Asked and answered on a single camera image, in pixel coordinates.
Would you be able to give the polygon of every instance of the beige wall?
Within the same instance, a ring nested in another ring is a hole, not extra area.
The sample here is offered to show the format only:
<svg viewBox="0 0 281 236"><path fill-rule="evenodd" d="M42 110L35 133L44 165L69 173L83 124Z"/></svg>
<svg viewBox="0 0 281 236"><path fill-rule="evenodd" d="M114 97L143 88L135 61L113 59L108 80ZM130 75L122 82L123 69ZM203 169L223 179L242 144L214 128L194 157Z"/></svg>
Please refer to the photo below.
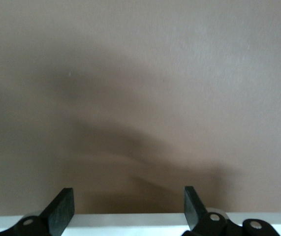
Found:
<svg viewBox="0 0 281 236"><path fill-rule="evenodd" d="M281 1L0 1L0 215L281 211Z"/></svg>

